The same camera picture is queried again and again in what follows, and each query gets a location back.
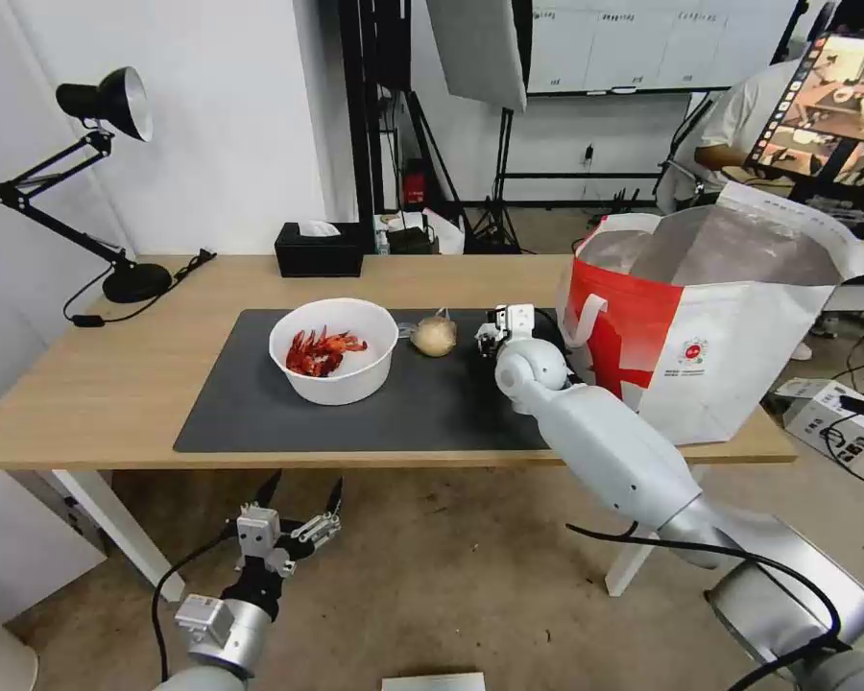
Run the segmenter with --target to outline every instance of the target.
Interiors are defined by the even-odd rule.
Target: red object
[[[407,171],[403,176],[403,202],[425,204],[425,175],[422,170]]]
[[[623,397],[623,382],[649,388],[682,290],[681,286],[616,274],[579,259],[573,261],[569,304],[574,307],[576,321],[589,295],[608,301],[608,309],[598,314],[588,339],[599,386],[618,398]]]
[[[324,326],[320,338],[317,338],[316,331],[311,331],[306,339],[304,332],[299,331],[288,348],[285,367],[305,376],[326,377],[343,364],[347,350],[367,349],[365,341],[359,341],[358,336],[349,336],[348,331],[327,336]]]

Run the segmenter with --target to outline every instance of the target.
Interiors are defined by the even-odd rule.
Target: lamp base
[[[109,302],[143,302],[166,293],[172,282],[173,277],[159,264],[116,264],[103,281],[103,293]]]

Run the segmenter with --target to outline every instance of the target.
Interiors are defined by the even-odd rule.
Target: red crayfish
[[[357,336],[349,336],[348,331],[327,336],[324,326],[320,338],[317,338],[316,331],[311,331],[306,339],[304,332],[299,331],[291,342],[285,367],[306,376],[326,377],[339,368],[347,350],[367,349],[365,341],[360,341]]]

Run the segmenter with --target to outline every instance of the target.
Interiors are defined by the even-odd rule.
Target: black desk lamp
[[[22,175],[0,182],[0,203],[54,230],[58,235],[109,262],[113,271],[103,281],[103,293],[110,301],[140,302],[158,298],[169,290],[173,280],[166,269],[158,264],[137,264],[125,255],[124,249],[113,249],[115,246],[106,244],[88,233],[75,230],[32,206],[33,197],[111,154],[114,135],[104,130],[100,121],[108,121],[119,131],[135,139],[151,140],[154,128],[141,78],[137,76],[134,68],[121,67],[110,72],[98,86],[61,84],[56,97],[60,109],[79,119],[89,132],[73,146],[42,161]],[[90,158],[62,173],[36,175],[87,146],[96,151]]]

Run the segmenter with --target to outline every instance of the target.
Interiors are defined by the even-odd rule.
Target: lamp arm
[[[113,134],[109,131],[91,131],[87,133],[86,136],[82,137],[76,144],[73,144],[63,151],[43,160],[25,173],[7,180],[6,182],[0,182],[0,203],[7,208],[18,211],[23,216],[32,219],[38,224],[41,224],[50,230],[54,230],[58,235],[79,245],[84,250],[91,251],[93,254],[102,257],[113,266],[133,266],[134,262],[125,255],[124,250],[113,250],[106,245],[103,245],[87,233],[76,230],[68,224],[59,221],[54,216],[50,216],[41,209],[32,206],[32,197],[54,187],[56,184],[64,182],[66,179],[75,176],[81,170],[84,170],[97,161],[106,158],[112,151],[112,137]],[[96,150],[96,154],[61,173],[42,176],[39,178],[34,177],[36,173],[45,170],[60,160],[64,160],[69,155],[86,146],[93,147],[93,149]],[[24,188],[31,187],[32,185],[37,185],[37,187],[28,192],[24,191]]]

